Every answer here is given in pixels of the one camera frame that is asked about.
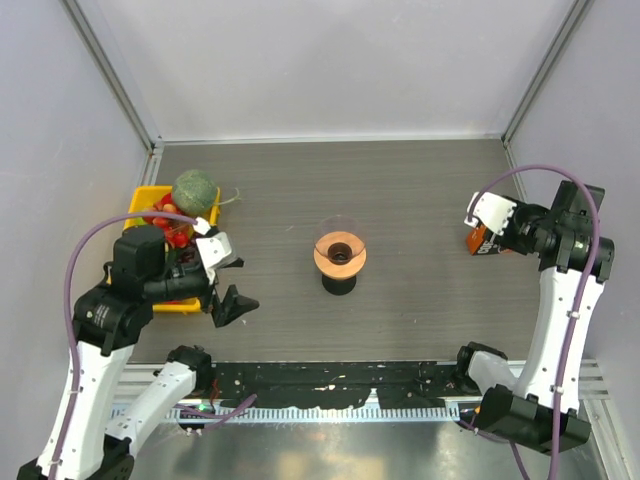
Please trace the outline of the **pink glass dripper cone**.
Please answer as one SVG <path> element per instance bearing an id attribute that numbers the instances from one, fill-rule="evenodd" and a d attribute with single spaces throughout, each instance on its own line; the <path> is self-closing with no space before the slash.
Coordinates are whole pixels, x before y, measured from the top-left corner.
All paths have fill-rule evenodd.
<path id="1" fill-rule="evenodd" d="M 346 265 L 366 248 L 360 223 L 352 217 L 334 215 L 322 220 L 314 237 L 314 253 L 333 265 Z"/>

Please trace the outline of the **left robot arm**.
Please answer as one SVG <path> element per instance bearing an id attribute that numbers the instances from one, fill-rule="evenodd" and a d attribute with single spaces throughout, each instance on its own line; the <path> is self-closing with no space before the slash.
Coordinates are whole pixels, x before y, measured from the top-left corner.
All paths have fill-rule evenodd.
<path id="1" fill-rule="evenodd" d="M 216 291 L 216 274 L 243 264 L 226 233 L 200 220 L 197 255 L 180 265 L 152 225 L 125 230 L 113 245 L 103 280 L 80 296 L 65 316 L 71 332 L 66 390 L 46 447 L 20 467 L 20 479 L 127 479 L 142 446 L 179 401 L 206 396 L 214 383 L 209 354 L 172 350 L 158 377 L 124 413 L 111 416 L 120 376 L 157 303 L 196 297 L 221 328 L 258 308 L 229 286 Z"/>

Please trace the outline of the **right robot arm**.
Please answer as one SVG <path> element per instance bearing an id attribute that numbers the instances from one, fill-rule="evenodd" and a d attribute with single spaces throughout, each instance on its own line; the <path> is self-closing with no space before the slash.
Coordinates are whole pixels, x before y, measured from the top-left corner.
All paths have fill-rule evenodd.
<path id="1" fill-rule="evenodd" d="M 612 240 L 596 237 L 599 187 L 560 183 L 550 207 L 491 192 L 475 193 L 467 225 L 482 226 L 496 243 L 539 259 L 540 302 L 533 340 L 520 374 L 507 356 L 471 342 L 460 348 L 454 386 L 480 392 L 478 429 L 549 455 L 584 444 L 591 426 L 578 417 L 579 373 L 592 313 L 608 281 Z"/>

